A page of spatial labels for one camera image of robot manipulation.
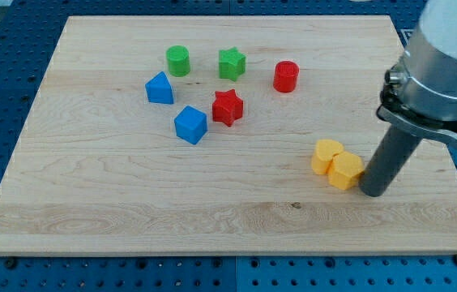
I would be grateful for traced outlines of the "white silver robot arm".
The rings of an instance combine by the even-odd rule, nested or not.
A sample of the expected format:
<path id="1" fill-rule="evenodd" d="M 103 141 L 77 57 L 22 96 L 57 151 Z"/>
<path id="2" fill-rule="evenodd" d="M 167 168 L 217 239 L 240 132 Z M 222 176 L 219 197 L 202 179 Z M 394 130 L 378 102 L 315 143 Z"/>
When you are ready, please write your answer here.
<path id="1" fill-rule="evenodd" d="M 432 0 L 398 62 L 385 73 L 377 115 L 384 144 L 436 140 L 457 148 L 457 0 Z"/>

